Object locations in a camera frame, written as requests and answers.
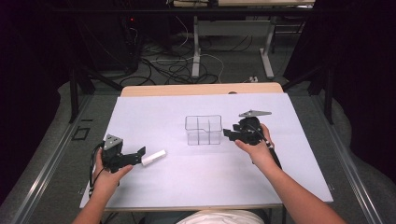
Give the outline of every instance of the black fabric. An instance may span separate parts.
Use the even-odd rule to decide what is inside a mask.
[[[342,2],[322,0],[317,4],[329,8],[332,4],[344,6]],[[294,80],[315,65],[326,63],[324,60],[339,57],[333,97],[351,122],[350,148],[396,183],[396,19],[392,16],[396,7],[385,1],[362,2],[355,3],[355,7],[362,7],[358,14],[353,11],[341,18],[311,18],[284,76]],[[345,42],[333,45],[343,30]]]
[[[61,71],[30,3],[0,3],[0,203],[32,158],[59,106]]]

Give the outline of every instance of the table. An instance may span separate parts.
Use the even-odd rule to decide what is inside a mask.
[[[123,138],[124,154],[146,147],[147,155],[162,149],[167,155],[147,167],[136,165],[121,180],[106,210],[280,206],[282,202],[268,180],[228,138],[222,136],[219,145],[187,144],[184,118],[189,113],[221,115],[223,128],[232,128],[241,119],[237,113],[249,109],[273,112],[260,120],[271,130],[283,169],[322,201],[332,202],[289,96],[278,84],[150,86],[123,90],[106,133]],[[88,191],[80,206],[87,201]]]
[[[313,5],[315,0],[219,0],[219,7],[286,7]],[[200,1],[174,1],[175,7],[206,7],[207,3]],[[267,78],[274,78],[274,72],[268,58],[268,51],[276,27],[276,17],[269,21],[199,21],[194,16],[194,57],[191,75],[199,76],[200,35],[255,35],[265,36],[264,48],[260,49],[262,64]]]

